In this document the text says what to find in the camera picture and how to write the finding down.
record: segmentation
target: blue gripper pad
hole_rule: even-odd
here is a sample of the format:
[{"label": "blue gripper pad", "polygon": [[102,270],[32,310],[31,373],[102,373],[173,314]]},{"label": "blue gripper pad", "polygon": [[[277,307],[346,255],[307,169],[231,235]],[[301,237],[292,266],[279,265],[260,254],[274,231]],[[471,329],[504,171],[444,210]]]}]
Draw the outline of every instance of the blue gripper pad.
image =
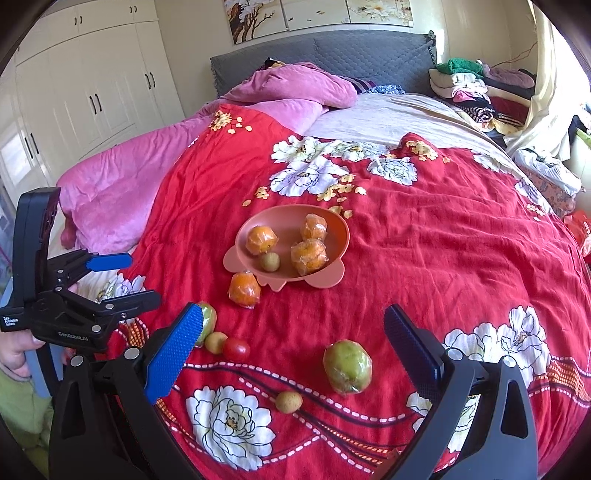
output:
[{"label": "blue gripper pad", "polygon": [[201,307],[189,303],[170,328],[172,331],[168,338],[146,366],[144,392],[152,405],[170,393],[185,361],[195,347],[203,331]]},{"label": "blue gripper pad", "polygon": [[99,255],[86,262],[86,268],[93,272],[107,272],[131,267],[133,260],[129,254]]}]

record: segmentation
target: plastic-wrapped orange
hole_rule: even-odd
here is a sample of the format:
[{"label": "plastic-wrapped orange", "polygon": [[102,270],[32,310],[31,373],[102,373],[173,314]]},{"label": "plastic-wrapped orange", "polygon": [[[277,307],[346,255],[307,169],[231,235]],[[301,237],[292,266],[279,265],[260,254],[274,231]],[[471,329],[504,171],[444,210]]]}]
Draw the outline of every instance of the plastic-wrapped orange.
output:
[{"label": "plastic-wrapped orange", "polygon": [[276,246],[279,237],[270,226],[259,225],[254,227],[246,237],[246,249],[252,255],[266,254]]},{"label": "plastic-wrapped orange", "polygon": [[317,240],[324,241],[326,238],[327,227],[328,223],[326,223],[326,220],[324,220],[320,215],[311,213],[306,215],[306,221],[300,229],[301,237],[304,240],[316,238]]},{"label": "plastic-wrapped orange", "polygon": [[328,260],[324,243],[315,238],[291,247],[291,263],[302,277],[317,272]]},{"label": "plastic-wrapped orange", "polygon": [[261,299],[261,286],[251,272],[239,272],[232,277],[228,297],[241,307],[253,309]]}]

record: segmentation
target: pile of clothes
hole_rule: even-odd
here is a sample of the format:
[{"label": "pile of clothes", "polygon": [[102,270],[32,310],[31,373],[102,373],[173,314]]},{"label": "pile of clothes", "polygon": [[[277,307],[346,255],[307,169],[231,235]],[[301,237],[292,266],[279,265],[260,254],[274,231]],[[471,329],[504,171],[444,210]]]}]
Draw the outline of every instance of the pile of clothes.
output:
[{"label": "pile of clothes", "polygon": [[535,93],[535,75],[451,59],[429,70],[431,88],[464,120],[492,138],[522,130]]}]

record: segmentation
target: green towel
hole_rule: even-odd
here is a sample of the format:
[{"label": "green towel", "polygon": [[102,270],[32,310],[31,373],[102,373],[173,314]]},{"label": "green towel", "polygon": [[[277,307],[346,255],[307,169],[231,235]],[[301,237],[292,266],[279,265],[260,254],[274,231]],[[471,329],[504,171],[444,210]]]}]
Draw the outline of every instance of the green towel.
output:
[{"label": "green towel", "polygon": [[482,65],[466,59],[451,59],[447,63],[440,63],[437,65],[437,70],[447,75],[453,75],[454,73],[474,73],[476,77],[483,78]]}]

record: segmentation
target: metal bolt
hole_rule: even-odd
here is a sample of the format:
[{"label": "metal bolt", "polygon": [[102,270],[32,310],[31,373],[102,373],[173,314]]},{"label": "metal bolt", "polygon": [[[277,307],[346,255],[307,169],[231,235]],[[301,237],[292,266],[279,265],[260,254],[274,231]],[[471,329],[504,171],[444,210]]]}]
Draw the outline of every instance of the metal bolt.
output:
[{"label": "metal bolt", "polygon": [[464,358],[462,351],[458,350],[457,348],[450,348],[447,351],[447,356],[456,362],[459,362],[462,358]]},{"label": "metal bolt", "polygon": [[503,357],[503,363],[510,368],[513,368],[514,366],[517,365],[517,362],[515,361],[515,359],[512,356]]},{"label": "metal bolt", "polygon": [[79,367],[84,362],[84,357],[81,355],[76,355],[72,360],[70,360],[70,365],[73,367]]},{"label": "metal bolt", "polygon": [[139,357],[139,348],[136,348],[134,346],[132,348],[128,348],[125,351],[124,356],[127,360],[135,360]]}]

